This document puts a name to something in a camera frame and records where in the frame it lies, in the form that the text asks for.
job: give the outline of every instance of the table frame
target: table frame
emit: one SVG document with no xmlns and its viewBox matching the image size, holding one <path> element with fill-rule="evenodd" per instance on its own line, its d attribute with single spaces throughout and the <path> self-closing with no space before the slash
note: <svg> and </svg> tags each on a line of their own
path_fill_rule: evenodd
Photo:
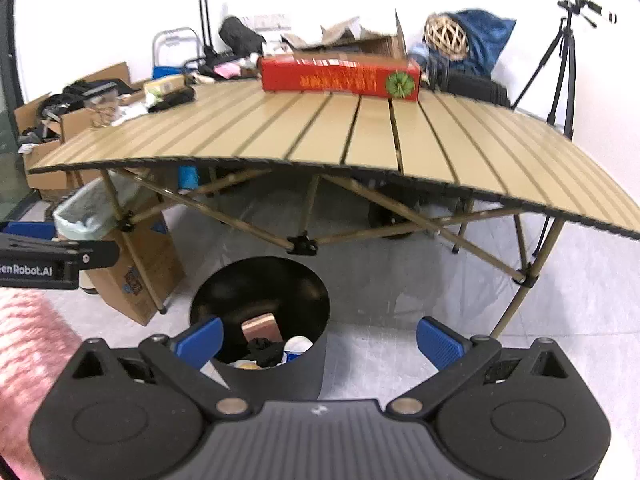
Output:
<svg viewBox="0 0 640 480">
<path fill-rule="evenodd" d="M 450 243 L 453 243 L 453 253 L 457 253 L 459 248 L 467 250 L 474 256 L 480 258 L 481 260 L 510 276 L 514 280 L 514 282 L 519 285 L 516 295 L 513 297 L 511 303 L 492 330 L 492 337 L 498 337 L 502 333 L 508 322 L 510 322 L 511 318 L 513 318 L 513 316 L 517 312 L 529 290 L 535 285 L 540 272 L 542 271 L 542 267 L 548 259 L 549 254 L 556 243 L 556 240 L 558 240 L 558 236 L 565 222 L 565 220 L 561 218 L 554 219 L 554 222 L 551 225 L 551 229 L 549 230 L 539 253 L 537 254 L 536 258 L 530 262 L 527 256 L 526 242 L 524 239 L 522 224 L 520 222 L 520 214 L 524 212 L 523 209 L 502 206 L 489 210 L 474 212 L 473 201 L 472 199 L 468 199 L 466 200 L 463 211 L 460 214 L 428 218 L 427 216 L 416 212 L 414 209 L 407 207 L 405 204 L 398 202 L 397 200 L 389 198 L 388 196 L 374 189 L 369 189 L 368 187 L 363 186 L 357 180 L 354 180 L 352 178 L 343 176 L 332 176 L 325 173 L 314 173 L 311 176 L 306 196 L 301 207 L 298 234 L 297 236 L 285 238 L 265 231 L 264 229 L 249 224 L 248 222 L 245 222 L 239 218 L 233 218 L 232 216 L 223 213 L 219 209 L 211 208 L 210 206 L 198 202 L 195 199 L 195 197 L 197 196 L 217 192 L 240 182 L 258 178 L 265 174 L 271 173 L 271 170 L 237 171 L 225 176 L 224 178 L 215 179 L 211 183 L 193 189 L 186 194 L 180 194 L 174 190 L 167 189 L 149 180 L 148 178 L 135 174 L 132 171 L 126 169 L 114 169 L 112 171 L 130 180 L 136 181 L 138 184 L 140 184 L 140 186 L 150 189 L 153 192 L 169 199 L 168 201 L 159 203 L 158 205 L 155 205 L 145 211 L 136 214 L 130 214 L 129 212 L 124 211 L 122 205 L 118 201 L 116 190 L 111 181 L 111 177 L 108 171 L 100 170 L 102 179 L 105 183 L 108 199 L 111 202 L 114 215 L 123 234 L 124 243 L 131 254 L 133 262 L 140 272 L 140 277 L 146 288 L 148 289 L 156 308 L 162 314 L 166 312 L 166 309 L 162 304 L 162 301 L 159 299 L 158 294 L 154 290 L 142 259 L 140 258 L 140 255 L 138 254 L 130 239 L 130 232 L 139 222 L 148 219 L 149 217 L 163 211 L 164 209 L 172 207 L 175 204 L 183 204 L 185 206 L 194 208 L 201 213 L 215 218 L 216 220 L 226 225 L 252 234 L 253 236 L 260 238 L 261 240 L 267 241 L 280 248 L 283 248 L 289 254 L 306 254 L 311 256 L 316 254 L 319 246 L 328 244 L 348 242 L 352 240 L 382 238 L 417 231 L 428 231 L 434 236 L 444 238 Z M 332 235 L 325 235 L 315 239 L 309 238 L 308 228 L 312 218 L 312 209 L 314 206 L 316 193 L 318 191 L 320 178 L 325 181 L 331 182 L 336 186 L 342 187 L 358 196 L 366 198 L 370 202 L 378 204 L 388 209 L 389 211 L 396 213 L 397 215 L 400 215 L 402 218 L 405 218 L 407 222 L 379 228 L 340 232 Z M 518 249 L 520 253 L 520 269 L 514 269 L 513 267 L 508 266 L 503 261 L 499 260 L 479 246 L 471 243 L 464 237 L 466 226 L 470 222 L 487 220 L 491 218 L 500 218 L 504 216 L 513 216 L 514 219 L 516 238 L 518 241 Z M 446 228 L 447 226 L 452 224 L 460 224 L 458 234 L 455 234 Z"/>
</svg>

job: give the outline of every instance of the black trash bin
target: black trash bin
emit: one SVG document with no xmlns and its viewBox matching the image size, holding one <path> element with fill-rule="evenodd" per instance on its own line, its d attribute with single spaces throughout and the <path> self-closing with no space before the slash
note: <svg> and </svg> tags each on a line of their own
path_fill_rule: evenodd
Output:
<svg viewBox="0 0 640 480">
<path fill-rule="evenodd" d="M 303 335 L 313 346 L 283 365 L 262 370 L 230 366 L 246 355 L 242 323 L 272 313 L 282 338 Z M 220 352 L 211 362 L 226 384 L 252 402 L 316 400 L 322 389 L 329 295 L 322 280 L 293 260 L 260 256 L 214 273 L 191 304 L 191 324 L 215 314 L 224 325 Z"/>
</svg>

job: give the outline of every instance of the table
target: table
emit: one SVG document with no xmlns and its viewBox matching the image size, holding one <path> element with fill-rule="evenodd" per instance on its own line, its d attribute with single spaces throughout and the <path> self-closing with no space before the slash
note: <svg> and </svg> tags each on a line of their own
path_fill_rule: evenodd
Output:
<svg viewBox="0 0 640 480">
<path fill-rule="evenodd" d="M 161 164 L 235 166 L 242 170 L 179 194 L 130 169 Z M 117 127 L 87 131 L 31 168 L 31 173 L 101 170 L 127 244 L 127 231 L 160 210 L 181 203 L 293 254 L 348 240 L 426 230 L 511 276 L 520 286 L 492 331 L 497 336 L 538 279 L 565 222 L 640 239 L 640 208 L 577 146 L 543 121 L 506 108 L 450 94 L 421 91 L 418 102 L 330 92 L 264 92 L 258 81 L 196 87 L 196 101 Z M 118 203 L 108 170 L 169 200 L 135 215 Z M 194 198 L 270 171 L 303 171 L 310 183 L 300 230 L 267 232 Z M 378 228 L 311 238 L 308 234 L 319 179 L 360 195 L 406 219 Z M 465 201 L 452 216 L 427 218 L 362 184 L 368 178 Z M 473 200 L 499 206 L 473 211 Z M 553 218 L 530 260 L 520 222 L 523 212 Z M 513 216 L 520 250 L 514 269 L 464 237 L 469 222 Z M 447 226 L 460 224 L 457 233 Z M 154 298 L 136 251 L 129 247 Z"/>
</svg>

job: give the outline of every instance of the tripod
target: tripod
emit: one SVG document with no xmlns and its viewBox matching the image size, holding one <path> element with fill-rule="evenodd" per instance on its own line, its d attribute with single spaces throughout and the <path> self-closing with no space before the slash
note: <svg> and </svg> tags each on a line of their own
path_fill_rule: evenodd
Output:
<svg viewBox="0 0 640 480">
<path fill-rule="evenodd" d="M 558 29 L 558 33 L 555 38 L 551 41 L 549 48 L 546 50 L 544 56 L 540 60 L 536 71 L 533 73 L 525 87 L 522 89 L 522 92 L 516 99 L 516 101 L 511 105 L 511 109 L 515 110 L 520 103 L 520 100 L 526 94 L 527 90 L 538 76 L 543 66 L 546 65 L 546 62 L 551 58 L 551 54 L 553 54 L 554 50 L 560 44 L 560 73 L 558 74 L 558 82 L 556 83 L 556 92 L 554 93 L 554 100 L 551 105 L 551 111 L 549 115 L 546 117 L 546 122 L 550 126 L 556 125 L 556 112 L 558 111 L 558 103 L 560 101 L 560 92 L 562 91 L 562 83 L 564 82 L 564 74 L 566 73 L 567 64 L 569 65 L 569 81 L 568 81 L 568 89 L 567 89 L 567 99 L 566 99 L 566 112 L 564 115 L 564 130 L 563 134 L 569 140 L 574 138 L 574 108 L 575 108 L 575 38 L 574 32 L 571 28 L 572 17 L 575 14 L 576 16 L 582 16 L 593 28 L 597 28 L 595 22 L 590 20 L 584 15 L 581 15 L 580 12 L 584 7 L 588 7 L 593 12 L 596 12 L 599 15 L 602 15 L 602 7 L 595 4 L 591 0 L 575 0 L 574 2 L 570 2 L 569 0 L 561 0 L 558 2 L 558 7 L 566 10 L 566 17 L 562 17 L 560 19 L 560 27 Z M 609 21 L 611 23 L 617 23 L 618 17 L 615 13 L 609 12 Z M 533 252 L 534 256 L 537 256 L 540 252 L 540 247 L 542 246 L 542 241 L 545 238 L 546 228 L 549 224 L 549 216 L 545 219 L 544 227 L 542 228 L 542 233 L 540 234 L 540 238 L 538 240 L 538 245 L 536 250 Z"/>
</svg>

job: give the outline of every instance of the tile floor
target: tile floor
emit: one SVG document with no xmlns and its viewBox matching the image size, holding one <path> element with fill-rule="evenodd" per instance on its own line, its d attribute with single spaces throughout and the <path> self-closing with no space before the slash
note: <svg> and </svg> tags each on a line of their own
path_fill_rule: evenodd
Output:
<svg viewBox="0 0 640 480">
<path fill-rule="evenodd" d="M 296 231 L 306 182 L 269 177 L 218 197 L 225 212 L 280 234 Z M 27 219 L 40 219 L 37 204 Z M 366 225 L 367 203 L 322 182 L 312 234 Z M 152 333 L 170 335 L 188 325 L 190 301 L 216 269 L 248 256 L 284 252 L 183 206 L 166 213 L 187 278 L 167 302 L 168 313 L 139 326 L 81 291 L 47 296 L 82 336 L 112 346 L 135 345 Z M 524 215 L 533 246 L 542 218 Z M 515 265 L 511 219 L 469 226 L 468 237 Z M 325 282 L 332 322 L 323 398 L 376 397 L 384 406 L 435 372 L 415 347 L 418 319 L 433 315 L 464 335 L 487 333 L 509 303 L 515 285 L 471 254 L 453 256 L 426 234 L 321 248 L 295 257 Z M 527 347 L 537 336 L 559 342 L 600 402 L 612 426 L 612 444 L 599 479 L 640 479 L 640 243 L 582 226 L 564 228 L 536 287 L 500 340 Z"/>
</svg>

